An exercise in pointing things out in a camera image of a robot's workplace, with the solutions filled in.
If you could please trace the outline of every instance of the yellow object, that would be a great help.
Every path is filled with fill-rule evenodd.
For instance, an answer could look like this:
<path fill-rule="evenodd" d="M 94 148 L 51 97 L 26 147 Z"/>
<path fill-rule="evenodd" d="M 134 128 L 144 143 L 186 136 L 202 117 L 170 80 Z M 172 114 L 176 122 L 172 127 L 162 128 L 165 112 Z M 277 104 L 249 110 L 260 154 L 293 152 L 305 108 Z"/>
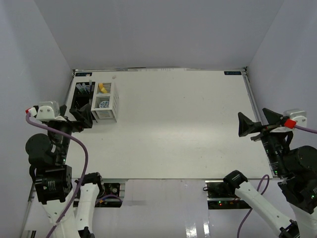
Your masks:
<path fill-rule="evenodd" d="M 104 88 L 104 85 L 102 83 L 99 83 L 98 86 L 99 86 L 99 89 L 102 93 L 108 93 L 107 90 Z"/>

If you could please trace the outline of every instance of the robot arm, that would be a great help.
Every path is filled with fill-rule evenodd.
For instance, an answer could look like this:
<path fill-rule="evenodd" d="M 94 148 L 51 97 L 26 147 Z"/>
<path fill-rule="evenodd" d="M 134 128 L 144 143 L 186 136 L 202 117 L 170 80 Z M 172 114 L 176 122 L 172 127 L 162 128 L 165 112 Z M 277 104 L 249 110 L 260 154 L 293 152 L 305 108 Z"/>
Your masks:
<path fill-rule="evenodd" d="M 248 203 L 265 220 L 277 237 L 281 233 L 281 228 L 290 225 L 290 218 L 273 207 L 250 182 L 240 184 L 240 188 L 235 190 L 235 194 Z"/>
<path fill-rule="evenodd" d="M 290 238 L 299 234 L 296 223 L 270 204 L 239 171 L 233 171 L 224 179 L 227 191 L 243 199 L 249 204 L 269 225 L 277 237 L 285 237 L 292 234 Z"/>
<path fill-rule="evenodd" d="M 43 208 L 46 211 L 46 214 L 50 220 L 52 226 L 56 223 L 60 214 L 63 212 L 67 203 L 69 202 L 71 196 L 73 195 L 73 191 L 69 193 L 64 202 L 60 202 L 59 200 L 48 201 L 47 204 L 43 204 Z M 74 211 L 72 208 L 69 208 L 65 214 L 65 216 L 61 219 L 55 231 L 53 232 L 52 238 L 81 238 L 79 236 Z"/>
<path fill-rule="evenodd" d="M 281 115 L 264 108 L 263 113 L 268 125 L 252 122 L 239 113 L 239 136 L 259 133 L 257 136 L 251 137 L 251 140 L 262 142 L 272 170 L 275 175 L 283 179 L 278 186 L 295 213 L 301 237 L 316 238 L 317 149 L 302 146 L 291 150 L 289 147 L 293 138 L 294 126 L 306 127 L 306 112 L 296 109 L 285 111 L 284 115 Z M 245 196 L 247 193 L 238 190 L 236 190 L 237 195 Z M 253 203 L 252 199 L 247 202 L 250 202 L 251 207 L 256 209 L 257 205 Z M 263 214 L 262 211 L 259 211 L 259 214 L 268 218 L 268 215 Z"/>
<path fill-rule="evenodd" d="M 35 184 L 38 200 L 50 222 L 53 226 L 57 225 L 54 232 L 47 237 L 52 235 L 55 238 L 94 238 L 91 229 L 95 201 L 105 192 L 99 173 L 84 176 L 76 218 L 72 205 L 64 211 L 74 199 L 71 167 L 65 164 L 69 136 L 73 132 L 92 127 L 90 105 L 87 104 L 79 110 L 70 110 L 77 121 L 69 121 L 64 117 L 65 111 L 66 107 L 59 107 L 56 102 L 43 102 L 27 110 L 28 116 L 36 117 L 55 129 L 48 131 L 48 135 L 33 135 L 27 141 L 25 148 L 31 164 L 30 176 Z"/>

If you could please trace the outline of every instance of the small white object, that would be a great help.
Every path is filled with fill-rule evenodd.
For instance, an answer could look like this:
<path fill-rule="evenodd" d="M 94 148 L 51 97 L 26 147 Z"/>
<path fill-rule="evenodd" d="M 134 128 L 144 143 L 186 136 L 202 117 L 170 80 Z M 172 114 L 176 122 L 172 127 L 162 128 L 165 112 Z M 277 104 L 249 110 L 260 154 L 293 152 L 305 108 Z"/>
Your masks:
<path fill-rule="evenodd" d="M 31 116 L 35 117 L 37 115 L 37 111 L 34 107 L 30 108 L 28 110 L 28 112 L 30 113 Z"/>
<path fill-rule="evenodd" d="M 290 218 L 273 207 L 250 182 L 243 182 L 239 186 L 240 188 L 235 190 L 235 194 L 248 203 L 265 220 L 277 237 L 281 233 L 281 227 L 287 228 L 291 224 Z"/>
<path fill-rule="evenodd" d="M 283 113 L 283 116 L 289 117 L 291 120 L 294 120 L 296 122 L 296 125 L 299 125 L 301 127 L 307 127 L 307 117 L 306 112 L 304 110 L 300 109 L 291 109 L 287 110 Z M 288 131 L 294 131 L 295 128 L 291 129 L 285 126 L 278 127 L 271 132 L 279 133 L 279 132 L 288 132 Z"/>
<path fill-rule="evenodd" d="M 307 114 L 304 110 L 287 110 L 284 112 L 283 115 L 289 117 L 291 120 L 296 121 L 296 125 L 299 125 L 301 127 L 307 127 Z"/>
<path fill-rule="evenodd" d="M 39 103 L 39 110 L 36 116 L 36 120 L 40 121 L 50 121 L 50 120 L 59 120 L 66 121 L 60 115 L 58 102 L 41 102 Z"/>

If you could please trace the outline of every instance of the red connector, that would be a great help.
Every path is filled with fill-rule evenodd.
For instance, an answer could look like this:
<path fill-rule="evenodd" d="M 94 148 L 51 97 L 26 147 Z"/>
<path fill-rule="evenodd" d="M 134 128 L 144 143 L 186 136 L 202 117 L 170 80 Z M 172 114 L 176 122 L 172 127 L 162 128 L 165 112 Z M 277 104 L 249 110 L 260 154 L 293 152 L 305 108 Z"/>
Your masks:
<path fill-rule="evenodd" d="M 291 119 L 287 119 L 287 121 L 284 124 L 285 127 L 288 127 L 290 129 L 293 129 L 295 125 L 296 125 L 296 122 Z"/>

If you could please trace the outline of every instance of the white enclosure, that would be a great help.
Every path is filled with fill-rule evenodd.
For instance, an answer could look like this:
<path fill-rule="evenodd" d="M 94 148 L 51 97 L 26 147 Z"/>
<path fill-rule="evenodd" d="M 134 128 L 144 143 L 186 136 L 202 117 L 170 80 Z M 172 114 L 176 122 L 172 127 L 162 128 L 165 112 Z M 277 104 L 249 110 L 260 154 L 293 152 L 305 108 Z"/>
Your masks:
<path fill-rule="evenodd" d="M 93 100 L 91 105 L 91 112 L 94 115 L 96 121 L 104 119 L 117 118 L 117 111 L 119 109 L 119 95 L 115 83 L 102 82 L 104 89 L 107 93 L 101 93 L 98 87 L 99 83 L 96 82 L 95 90 L 93 92 Z M 108 102 L 107 108 L 100 108 L 100 103 Z"/>
<path fill-rule="evenodd" d="M 238 137 L 238 112 L 255 120 L 243 75 L 223 71 L 145 69 L 74 77 L 115 82 L 117 123 L 94 123 L 74 136 L 89 152 L 88 173 L 109 179 L 221 179 L 233 170 L 249 178 L 271 175 L 261 142 Z M 71 142 L 67 164 L 78 178 L 82 148 Z"/>

